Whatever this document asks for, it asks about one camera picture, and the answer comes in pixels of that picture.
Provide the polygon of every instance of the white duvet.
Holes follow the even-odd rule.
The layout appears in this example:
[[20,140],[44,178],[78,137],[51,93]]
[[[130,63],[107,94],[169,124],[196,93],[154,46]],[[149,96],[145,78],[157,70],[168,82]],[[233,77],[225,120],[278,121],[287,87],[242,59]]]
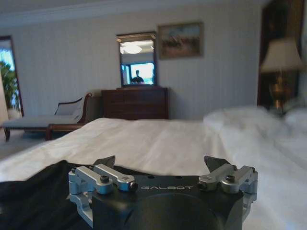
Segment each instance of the white duvet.
[[0,181],[24,180],[62,159],[116,164],[153,174],[209,173],[204,155],[259,172],[258,199],[244,229],[306,229],[307,134],[256,108],[213,113],[204,121],[101,118],[62,138],[0,161]]

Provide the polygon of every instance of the green plant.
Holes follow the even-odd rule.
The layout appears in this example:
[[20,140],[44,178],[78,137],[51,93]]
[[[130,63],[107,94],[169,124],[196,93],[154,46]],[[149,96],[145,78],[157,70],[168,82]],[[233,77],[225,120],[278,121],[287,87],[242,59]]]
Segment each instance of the green plant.
[[[19,109],[19,95],[16,73],[15,71],[10,70],[10,64],[3,61],[0,61],[0,67],[6,106],[8,109],[13,107]],[[16,101],[14,105],[12,104],[13,98],[15,98]]]

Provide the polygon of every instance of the floor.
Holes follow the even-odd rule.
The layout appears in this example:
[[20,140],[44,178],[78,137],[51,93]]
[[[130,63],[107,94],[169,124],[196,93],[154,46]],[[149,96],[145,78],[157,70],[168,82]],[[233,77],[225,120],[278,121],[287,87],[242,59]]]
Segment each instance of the floor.
[[24,132],[23,130],[11,130],[11,138],[5,142],[3,129],[0,129],[0,160],[11,156],[22,150],[46,143],[45,133],[40,132]]

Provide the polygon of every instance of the table lamp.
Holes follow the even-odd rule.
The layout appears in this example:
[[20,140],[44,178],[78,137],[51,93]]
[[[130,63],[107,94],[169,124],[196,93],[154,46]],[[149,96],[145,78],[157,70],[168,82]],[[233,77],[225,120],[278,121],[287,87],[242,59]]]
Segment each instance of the table lamp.
[[277,83],[270,85],[270,93],[275,109],[283,111],[286,95],[291,91],[285,82],[283,73],[286,71],[302,70],[303,68],[304,64],[298,54],[294,38],[283,38],[270,42],[260,71],[261,73],[279,73]]

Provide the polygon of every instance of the white wall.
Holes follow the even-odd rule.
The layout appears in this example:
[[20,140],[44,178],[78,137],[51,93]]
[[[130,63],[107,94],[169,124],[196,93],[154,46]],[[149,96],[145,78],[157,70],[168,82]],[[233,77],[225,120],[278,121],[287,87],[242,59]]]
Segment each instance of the white wall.
[[158,61],[171,118],[201,119],[217,108],[256,104],[260,7],[207,3],[0,29],[13,35],[25,115],[53,114],[94,88],[120,87],[116,34],[202,20],[204,57]]
[[153,62],[154,53],[122,54],[122,64],[132,64],[141,62]]

